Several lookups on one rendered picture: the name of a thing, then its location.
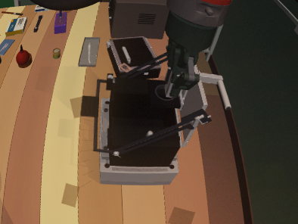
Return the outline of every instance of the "purple object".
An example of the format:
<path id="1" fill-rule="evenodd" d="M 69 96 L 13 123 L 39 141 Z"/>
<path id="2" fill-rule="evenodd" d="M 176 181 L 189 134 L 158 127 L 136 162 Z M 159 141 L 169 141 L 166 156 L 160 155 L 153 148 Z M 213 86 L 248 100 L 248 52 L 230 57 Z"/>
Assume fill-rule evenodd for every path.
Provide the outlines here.
<path id="1" fill-rule="evenodd" d="M 56 14 L 54 34 L 65 33 L 67 31 L 67 12 L 62 13 L 62 18 L 60 22 L 59 13 Z"/>

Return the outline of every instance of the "wooden table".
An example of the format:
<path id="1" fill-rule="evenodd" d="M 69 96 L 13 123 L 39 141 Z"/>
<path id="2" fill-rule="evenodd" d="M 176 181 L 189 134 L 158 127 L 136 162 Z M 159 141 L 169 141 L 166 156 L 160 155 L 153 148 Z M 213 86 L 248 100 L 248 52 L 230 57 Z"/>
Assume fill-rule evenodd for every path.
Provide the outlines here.
<path id="1" fill-rule="evenodd" d="M 179 174 L 171 185 L 100 184 L 94 118 L 80 111 L 83 96 L 96 96 L 96 80 L 113 73 L 107 3 L 68 11 L 67 31 L 56 35 L 57 11 L 34 8 L 1 9 L 23 13 L 28 22 L 24 34 L 6 38 L 15 41 L 0 64 L 0 223 L 253 223 L 234 119 L 212 84 L 204 88 L 213 121 L 199 125 L 178 152 Z M 0 42 L 13 18 L 18 16 L 0 14 Z M 101 38 L 96 67 L 78 67 L 85 37 Z M 156 55 L 165 52 L 166 34 L 148 41 Z M 20 45 L 33 56 L 27 68 L 15 60 Z M 59 59 L 52 57 L 54 48 L 61 50 Z M 219 74 L 203 53 L 197 65 Z M 161 79 L 166 69 L 163 64 Z M 101 85 L 100 98 L 109 98 Z"/>

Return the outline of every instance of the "gray box base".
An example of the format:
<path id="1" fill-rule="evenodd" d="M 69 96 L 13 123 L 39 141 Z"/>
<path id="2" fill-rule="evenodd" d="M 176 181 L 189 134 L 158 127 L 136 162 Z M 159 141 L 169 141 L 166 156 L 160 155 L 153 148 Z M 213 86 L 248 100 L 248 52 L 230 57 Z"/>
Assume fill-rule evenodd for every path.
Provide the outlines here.
<path id="1" fill-rule="evenodd" d="M 109 122 L 109 113 L 104 109 L 109 109 L 109 98 L 101 99 L 101 128 L 100 128 L 100 148 L 107 145 L 107 128 Z M 100 153 L 100 180 L 101 184 L 107 185 L 169 185 L 178 174 L 177 155 L 172 161 L 174 169 L 169 167 L 128 167 L 128 166 L 110 166 L 104 165 L 110 163 L 108 153 Z"/>
<path id="2" fill-rule="evenodd" d="M 81 56 L 79 57 L 79 67 L 95 67 L 98 59 L 99 37 L 85 37 L 82 45 Z M 91 43 L 90 62 L 88 60 L 88 44 Z"/>

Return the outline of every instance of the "blue card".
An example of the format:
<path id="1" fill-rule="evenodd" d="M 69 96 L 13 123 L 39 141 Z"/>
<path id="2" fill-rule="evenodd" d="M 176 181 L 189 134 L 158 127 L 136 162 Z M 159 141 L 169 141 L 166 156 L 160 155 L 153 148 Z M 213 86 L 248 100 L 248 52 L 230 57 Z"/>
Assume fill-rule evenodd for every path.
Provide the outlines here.
<path id="1" fill-rule="evenodd" d="M 14 39 L 5 39 L 0 44 L 0 55 L 3 56 L 6 51 L 11 47 L 12 43 L 14 42 Z"/>

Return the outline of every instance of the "red ball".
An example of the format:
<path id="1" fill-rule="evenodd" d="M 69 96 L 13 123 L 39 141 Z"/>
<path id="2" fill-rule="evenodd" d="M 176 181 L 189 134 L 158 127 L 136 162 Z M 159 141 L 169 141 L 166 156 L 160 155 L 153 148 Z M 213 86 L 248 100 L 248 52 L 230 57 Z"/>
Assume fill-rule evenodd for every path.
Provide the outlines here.
<path id="1" fill-rule="evenodd" d="M 27 61 L 29 60 L 28 51 L 20 51 L 19 53 L 17 53 L 17 58 L 16 59 L 17 59 L 17 63 L 19 65 L 23 65 L 23 64 L 27 63 Z"/>

